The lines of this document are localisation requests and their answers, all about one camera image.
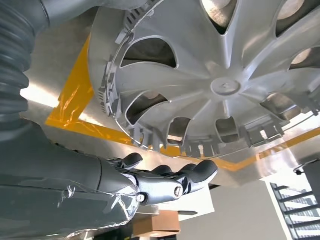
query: silver hubcap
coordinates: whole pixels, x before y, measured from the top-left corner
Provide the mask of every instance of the silver hubcap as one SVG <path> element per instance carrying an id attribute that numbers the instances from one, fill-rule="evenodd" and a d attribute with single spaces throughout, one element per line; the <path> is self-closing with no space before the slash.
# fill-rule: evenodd
<path id="1" fill-rule="evenodd" d="M 139 11 L 126 14 L 126 37 L 100 88 L 137 145 L 212 157 L 270 142 L 320 110 L 318 1 L 151 0 Z M 168 44 L 176 66 L 125 57 L 146 39 Z"/>

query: yellow tape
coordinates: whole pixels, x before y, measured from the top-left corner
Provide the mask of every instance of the yellow tape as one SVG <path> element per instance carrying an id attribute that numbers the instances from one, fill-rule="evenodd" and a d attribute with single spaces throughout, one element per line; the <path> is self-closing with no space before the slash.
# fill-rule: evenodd
<path id="1" fill-rule="evenodd" d="M 71 132 L 132 146 L 131 139 L 124 132 L 94 125 L 78 119 L 94 95 L 90 81 L 88 65 L 89 42 L 90 37 L 85 42 L 63 90 L 60 95 L 59 106 L 54 108 L 47 119 L 45 124 Z M 232 163 L 220 158 L 214 158 L 213 160 L 220 168 L 237 172 L 275 153 L 288 149 L 319 135 L 320 127 L 238 163 Z M 162 148 L 161 152 L 171 157 L 180 155 L 180 149 L 174 146 L 168 146 L 167 149 Z M 183 158 L 194 163 L 203 161 L 203 159 L 186 156 L 180 156 L 178 157 L 178 159 L 179 158 Z"/>

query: protective plastic cover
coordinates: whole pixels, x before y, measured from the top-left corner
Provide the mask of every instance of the protective plastic cover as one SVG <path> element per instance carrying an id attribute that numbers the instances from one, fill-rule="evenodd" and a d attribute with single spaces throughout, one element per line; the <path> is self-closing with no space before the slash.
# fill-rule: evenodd
<path id="1" fill-rule="evenodd" d="M 0 239 L 61 239 L 122 226 L 140 205 L 134 184 L 115 194 L 60 179 L 14 180 L 21 184 L 0 184 Z M 50 188 L 57 185 L 67 187 Z"/>

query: hubcap center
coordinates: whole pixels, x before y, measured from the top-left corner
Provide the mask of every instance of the hubcap center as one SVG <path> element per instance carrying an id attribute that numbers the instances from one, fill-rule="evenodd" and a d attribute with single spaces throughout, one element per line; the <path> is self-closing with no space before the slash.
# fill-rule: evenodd
<path id="1" fill-rule="evenodd" d="M 238 93 L 240 83 L 226 77 L 217 78 L 211 84 L 211 89 L 217 95 L 230 96 Z"/>

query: metal grille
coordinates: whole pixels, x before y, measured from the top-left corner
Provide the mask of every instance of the metal grille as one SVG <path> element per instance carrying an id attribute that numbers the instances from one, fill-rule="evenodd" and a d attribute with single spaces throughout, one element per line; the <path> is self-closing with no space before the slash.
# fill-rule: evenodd
<path id="1" fill-rule="evenodd" d="M 310 185 L 304 189 L 271 186 L 293 239 L 320 239 L 320 206 Z"/>

